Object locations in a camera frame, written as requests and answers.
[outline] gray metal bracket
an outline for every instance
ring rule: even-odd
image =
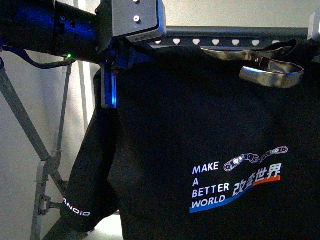
[[[69,65],[63,67],[62,71],[65,82],[62,86],[64,89],[61,91],[61,93],[63,93],[62,104],[58,110],[59,115],[57,116],[59,125],[55,131],[51,155],[49,155],[17,92],[11,84],[1,58],[0,66],[0,91],[41,160],[41,162],[38,164],[35,181],[36,191],[30,235],[30,240],[40,240],[42,216],[45,216],[50,209],[59,209],[61,207],[61,203],[51,202],[51,198],[46,196],[46,185],[47,181],[49,180],[48,177],[49,175],[51,176],[53,182],[63,197],[65,197],[68,184],[68,182],[63,181],[60,173],[58,172],[58,168],[61,163],[61,145],[65,122],[69,79],[72,66]]]

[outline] orange stripe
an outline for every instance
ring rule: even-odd
[[[253,184],[253,186],[257,186],[257,185],[260,185],[260,184],[265,184],[265,183],[270,183],[270,182],[276,182],[276,181],[280,181],[281,179],[281,175],[278,175],[276,177],[270,177],[269,179],[268,178],[265,178],[261,181],[257,181]]]

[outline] screw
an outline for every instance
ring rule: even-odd
[[[133,20],[134,20],[137,24],[141,21],[141,19],[140,19],[139,16],[134,16]]]

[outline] robotic arm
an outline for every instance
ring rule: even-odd
[[[66,66],[75,60],[102,69],[102,107],[116,108],[116,61],[132,46],[166,37],[162,0],[103,0],[96,14],[54,0],[0,0],[0,49],[19,55],[37,68]],[[39,64],[24,50],[64,57]]]

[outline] triangular cutout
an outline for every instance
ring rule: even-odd
[[[175,38],[173,39],[173,42],[175,45],[179,45],[179,43],[181,43],[181,40],[179,38]]]
[[[234,45],[234,46],[238,46],[239,45],[239,43],[240,43],[240,40],[232,40],[232,44]]]
[[[194,45],[199,45],[200,43],[200,39],[193,39],[192,42],[194,43]]]
[[[213,43],[213,45],[218,46],[219,43],[220,43],[220,40],[219,39],[213,39],[212,43]]]

